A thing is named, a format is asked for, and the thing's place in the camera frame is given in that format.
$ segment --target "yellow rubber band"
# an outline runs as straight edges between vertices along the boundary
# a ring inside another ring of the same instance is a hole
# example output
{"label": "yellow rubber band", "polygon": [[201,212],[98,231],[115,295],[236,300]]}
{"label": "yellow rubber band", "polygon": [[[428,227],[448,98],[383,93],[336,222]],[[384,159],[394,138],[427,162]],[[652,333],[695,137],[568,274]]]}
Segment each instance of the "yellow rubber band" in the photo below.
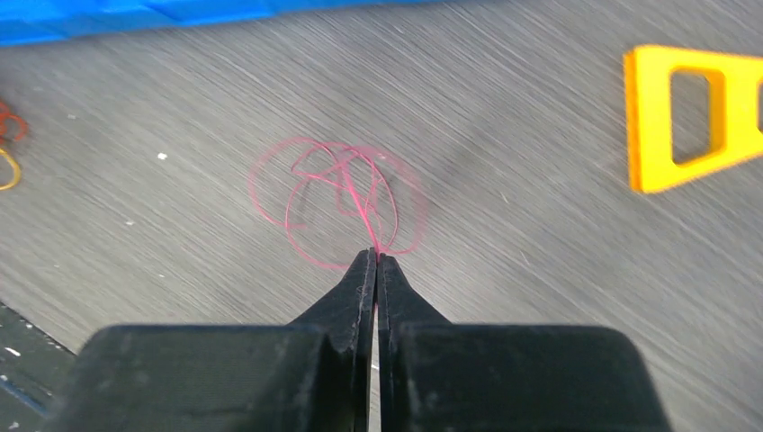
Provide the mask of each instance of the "yellow rubber band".
{"label": "yellow rubber band", "polygon": [[8,152],[3,148],[0,148],[0,158],[5,159],[5,161],[8,162],[8,165],[10,165],[11,169],[13,170],[13,179],[11,182],[8,184],[0,185],[0,192],[2,192],[7,191],[22,181],[22,168],[19,166],[19,163],[16,162],[16,159],[9,155]]}

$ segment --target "gray surface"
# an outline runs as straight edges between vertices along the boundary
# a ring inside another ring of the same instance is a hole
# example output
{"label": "gray surface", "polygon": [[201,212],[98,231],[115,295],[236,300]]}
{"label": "gray surface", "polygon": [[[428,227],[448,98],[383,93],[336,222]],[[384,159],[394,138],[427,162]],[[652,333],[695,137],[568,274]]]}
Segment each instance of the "gray surface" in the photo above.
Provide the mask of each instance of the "gray surface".
{"label": "gray surface", "polygon": [[[763,55],[761,16],[469,2],[4,49],[0,96],[33,137],[0,195],[0,298],[74,349],[125,320],[288,320],[337,273],[254,214],[247,168],[294,135],[366,142],[424,178],[429,230],[401,261],[446,316],[613,326],[678,431],[763,430],[763,162],[631,193],[621,72],[645,42]],[[684,88],[679,135],[700,142]]]}

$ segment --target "red string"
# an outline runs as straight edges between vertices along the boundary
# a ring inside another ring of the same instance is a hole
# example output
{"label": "red string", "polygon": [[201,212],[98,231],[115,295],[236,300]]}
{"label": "red string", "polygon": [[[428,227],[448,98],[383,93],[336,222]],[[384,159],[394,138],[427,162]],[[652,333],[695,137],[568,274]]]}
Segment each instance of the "red string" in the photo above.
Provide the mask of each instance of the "red string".
{"label": "red string", "polygon": [[[310,147],[297,157],[297,160],[292,164],[290,169],[290,172],[296,176],[300,176],[301,180],[292,189],[292,192],[289,195],[289,199],[286,202],[285,212],[283,214],[283,220],[277,220],[263,208],[257,198],[258,177],[263,167],[276,155],[288,148],[304,146],[306,144]],[[300,163],[304,162],[305,159],[316,152],[325,152],[328,154],[331,157],[333,165],[318,172],[298,169]],[[368,189],[368,194],[362,194],[358,191],[356,186],[359,184],[353,179],[353,176],[350,173],[350,164],[354,161],[361,162],[369,172],[370,187]],[[397,174],[396,178],[405,183],[412,192],[411,198],[413,200],[413,209],[416,220],[413,231],[413,240],[411,245],[405,249],[392,249],[392,245],[394,244],[399,231],[398,203],[395,201],[395,197],[392,194],[390,184],[379,169],[379,164],[393,167]],[[377,257],[382,253],[394,255],[407,254],[413,251],[421,242],[424,234],[424,227],[426,225],[425,199],[421,192],[421,182],[419,181],[418,176],[405,161],[392,155],[390,152],[377,148],[348,146],[341,142],[319,142],[311,138],[303,137],[292,138],[278,143],[255,162],[249,173],[249,194],[251,195],[252,203],[257,210],[271,223],[284,227],[286,229],[286,237],[297,250],[297,253],[312,264],[325,268],[347,268],[347,265],[325,263],[309,255],[302,247],[300,247],[292,235],[292,230],[302,230],[307,228],[305,224],[292,223],[291,213],[294,198],[299,195],[301,189],[311,182],[321,182],[335,188],[336,207],[339,214],[361,219],[365,229],[368,231],[369,237],[371,238],[371,243],[374,250],[376,250]],[[382,217],[379,214],[380,189],[389,199],[394,220],[390,238],[386,242],[382,240],[384,238],[384,232]],[[350,198],[352,198],[353,204],[355,205],[353,210],[346,209],[342,205],[342,196],[344,193],[349,194]]]}
{"label": "red string", "polygon": [[18,125],[18,131],[12,138],[7,138],[10,141],[18,141],[22,139],[29,131],[29,126],[26,121],[18,115],[11,112],[8,105],[0,102],[0,137],[4,137],[8,133],[8,121],[14,122]]}

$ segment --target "orange object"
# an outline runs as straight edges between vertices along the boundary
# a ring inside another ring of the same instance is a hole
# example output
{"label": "orange object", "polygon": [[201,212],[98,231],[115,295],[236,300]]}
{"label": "orange object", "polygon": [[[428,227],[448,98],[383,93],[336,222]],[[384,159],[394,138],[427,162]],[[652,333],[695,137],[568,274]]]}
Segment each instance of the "orange object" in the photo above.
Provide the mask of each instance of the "orange object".
{"label": "orange object", "polygon": [[[763,155],[758,129],[763,58],[644,45],[625,54],[631,188],[656,193]],[[710,151],[673,161],[670,79],[701,75],[710,87]]]}
{"label": "orange object", "polygon": [[[8,133],[9,123],[16,123],[19,129],[11,138],[7,138],[5,136],[5,134]],[[26,136],[28,130],[29,127],[27,126],[24,119],[16,114],[13,114],[7,105],[0,103],[0,137],[2,137],[3,140],[3,142],[0,143],[0,158],[4,159],[13,171],[11,181],[7,184],[0,184],[0,191],[7,191],[8,189],[11,189],[12,187],[19,184],[19,182],[22,180],[22,168],[19,166],[19,163],[16,162],[16,159],[14,159],[11,154],[8,153],[8,150],[5,148],[4,144],[9,141],[15,142],[22,139],[24,136]]]}

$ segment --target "blue object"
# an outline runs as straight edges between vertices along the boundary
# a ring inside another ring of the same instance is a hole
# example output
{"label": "blue object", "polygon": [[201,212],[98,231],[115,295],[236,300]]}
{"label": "blue object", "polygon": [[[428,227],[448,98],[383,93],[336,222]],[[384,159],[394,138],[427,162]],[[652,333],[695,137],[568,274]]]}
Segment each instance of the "blue object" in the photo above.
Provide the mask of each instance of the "blue object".
{"label": "blue object", "polygon": [[0,46],[378,3],[379,0],[0,0]]}

